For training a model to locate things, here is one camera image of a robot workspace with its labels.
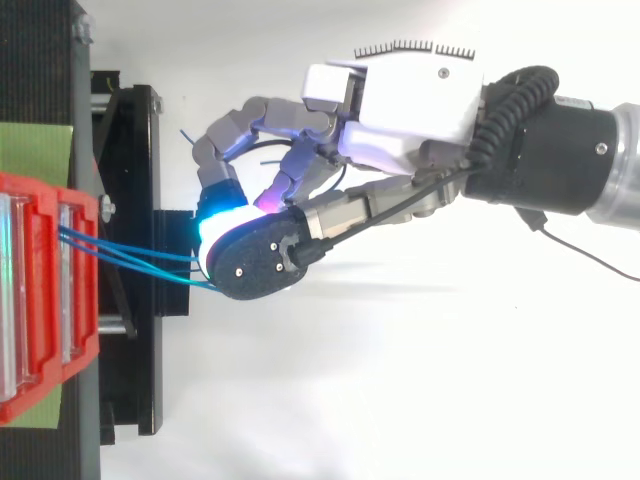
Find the metal rod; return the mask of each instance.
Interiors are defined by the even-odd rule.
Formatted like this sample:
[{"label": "metal rod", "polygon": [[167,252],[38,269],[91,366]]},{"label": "metal rod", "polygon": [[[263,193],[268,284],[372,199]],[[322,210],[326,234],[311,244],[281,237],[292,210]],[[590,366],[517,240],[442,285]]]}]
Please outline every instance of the metal rod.
[{"label": "metal rod", "polygon": [[98,332],[100,335],[125,335],[127,329],[120,315],[100,315]]}]

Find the black cylinder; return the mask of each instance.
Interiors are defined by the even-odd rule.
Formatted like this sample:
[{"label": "black cylinder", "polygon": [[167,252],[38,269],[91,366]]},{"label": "black cylinder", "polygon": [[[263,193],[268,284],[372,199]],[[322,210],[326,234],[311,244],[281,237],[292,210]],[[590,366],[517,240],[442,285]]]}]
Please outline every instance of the black cylinder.
[{"label": "black cylinder", "polygon": [[[511,88],[496,84],[487,88],[487,113]],[[578,215],[600,196],[616,142],[616,122],[610,112],[595,110],[590,102],[551,100],[510,134],[489,170],[468,178],[464,195]]]}]

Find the black cable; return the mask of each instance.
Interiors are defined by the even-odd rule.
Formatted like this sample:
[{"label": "black cable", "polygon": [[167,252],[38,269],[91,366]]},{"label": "black cable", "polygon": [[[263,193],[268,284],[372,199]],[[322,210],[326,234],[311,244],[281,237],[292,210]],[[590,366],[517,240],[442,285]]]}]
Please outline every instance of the black cable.
[{"label": "black cable", "polygon": [[398,213],[402,212],[403,210],[409,208],[411,205],[413,205],[416,202],[419,202],[420,200],[422,200],[423,198],[425,198],[428,195],[431,195],[434,192],[437,192],[438,190],[440,190],[442,187],[448,185],[451,182],[455,182],[456,180],[460,180],[461,178],[467,177],[469,175],[473,175],[474,173],[478,173],[481,170],[483,170],[482,167],[478,167],[478,168],[469,168],[466,170],[458,170],[457,172],[454,172],[450,175],[447,175],[446,177],[442,178],[441,180],[437,181],[436,183],[432,183],[427,185],[425,188],[423,188],[422,190],[420,190],[418,193],[415,193],[413,195],[411,195],[409,198],[403,200],[402,202],[399,202],[398,204],[394,205],[393,207],[389,208],[388,210],[385,210],[382,213],[379,213],[378,215],[375,215],[373,217],[371,217],[370,219],[366,220],[365,222],[361,223],[360,225],[356,225],[355,227],[350,228],[349,230],[342,232],[339,235],[336,235],[333,238],[329,238],[327,239],[326,245],[329,245],[330,248],[335,247],[337,244],[344,242],[345,240],[350,239],[351,237],[364,232],[366,229],[373,227],[379,223],[384,222],[385,220],[388,220],[389,218],[393,217],[394,215],[397,215]]},{"label": "black cable", "polygon": [[553,98],[560,78],[548,67],[528,67],[510,73],[498,83],[513,85],[516,89],[476,130],[466,155],[472,165],[490,166],[509,134]]},{"label": "black cable", "polygon": [[538,230],[540,233],[542,233],[544,236],[546,236],[547,238],[553,240],[556,243],[559,243],[560,245],[562,245],[563,247],[567,247],[571,250],[573,250],[574,252],[579,253],[580,255],[584,255],[585,257],[593,260],[594,262],[599,263],[600,265],[602,265],[604,268],[607,268],[609,270],[611,270],[614,273],[617,273],[618,275],[626,278],[627,280],[631,280],[633,282],[640,282],[640,278],[638,277],[634,277],[632,275],[626,274],[621,270],[618,270],[616,267],[614,267],[613,265],[609,265],[607,262],[605,262],[604,260],[599,259],[598,257],[596,257],[595,255],[592,255],[588,252],[585,252],[584,250],[576,247],[575,245],[571,245],[570,243],[565,242],[564,240],[556,237],[555,235],[549,233],[547,230],[545,230],[544,228],[540,228]]},{"label": "black cable", "polygon": [[411,195],[409,198],[394,205],[388,210],[385,210],[384,212],[371,217],[360,225],[351,227],[349,230],[342,232],[341,234],[336,235],[333,238],[325,238],[322,240],[315,238],[308,242],[299,243],[298,245],[289,247],[289,258],[298,268],[306,268],[312,263],[315,263],[318,260],[322,259],[326,255],[326,253],[337,244],[342,243],[345,240],[348,240],[349,238],[364,232],[374,225],[384,222],[394,215],[397,215],[403,210],[409,208],[414,203],[419,202],[424,197],[437,192],[449,183],[455,182],[456,180],[460,180],[461,178],[467,177],[469,175],[473,175],[474,173],[479,173],[485,168],[486,167],[475,167],[466,170],[458,170],[457,172],[447,175],[436,183],[427,185],[422,190],[418,191],[414,195]]},{"label": "black cable", "polygon": [[243,153],[252,152],[253,150],[257,150],[259,148],[273,147],[274,145],[282,145],[282,146],[285,146],[285,147],[292,147],[293,146],[293,140],[285,140],[285,139],[282,139],[282,138],[277,138],[275,140],[265,140],[264,142],[254,143],[249,148],[247,148]]},{"label": "black cable", "polygon": [[338,177],[338,181],[336,183],[334,183],[331,187],[329,187],[329,189],[327,190],[327,192],[331,192],[333,190],[335,190],[336,188],[338,188],[340,186],[340,184],[342,183],[342,180],[344,180],[345,175],[347,174],[347,164],[344,164],[344,167],[342,167],[342,173],[340,174],[340,177]]}]

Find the green paper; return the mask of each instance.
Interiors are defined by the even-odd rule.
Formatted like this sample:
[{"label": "green paper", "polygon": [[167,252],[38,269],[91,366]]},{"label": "green paper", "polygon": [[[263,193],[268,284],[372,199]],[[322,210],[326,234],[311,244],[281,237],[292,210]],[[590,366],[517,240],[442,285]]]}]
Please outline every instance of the green paper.
[{"label": "green paper", "polygon": [[0,171],[66,187],[73,127],[0,123]]},{"label": "green paper", "polygon": [[[0,171],[66,187],[73,127],[0,122]],[[58,428],[62,386],[7,427]]]},{"label": "green paper", "polygon": [[13,428],[58,428],[61,397],[62,385],[56,385],[44,400],[5,426]]}]

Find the clear plastic cover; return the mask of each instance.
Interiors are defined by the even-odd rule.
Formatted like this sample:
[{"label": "clear plastic cover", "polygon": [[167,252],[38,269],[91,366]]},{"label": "clear plastic cover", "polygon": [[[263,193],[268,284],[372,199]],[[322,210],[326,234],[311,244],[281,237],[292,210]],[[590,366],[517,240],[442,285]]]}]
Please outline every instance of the clear plastic cover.
[{"label": "clear plastic cover", "polygon": [[13,313],[16,332],[16,382],[18,387],[32,381],[29,370],[29,343],[27,332],[27,271],[24,238],[24,207],[27,197],[11,200],[11,223],[13,237]]},{"label": "clear plastic cover", "polygon": [[[73,210],[60,205],[60,225],[73,228]],[[60,337],[62,339],[62,363],[71,361],[73,338],[73,253],[71,245],[60,243]]]},{"label": "clear plastic cover", "polygon": [[18,389],[11,227],[11,197],[0,194],[0,402],[15,397]]}]

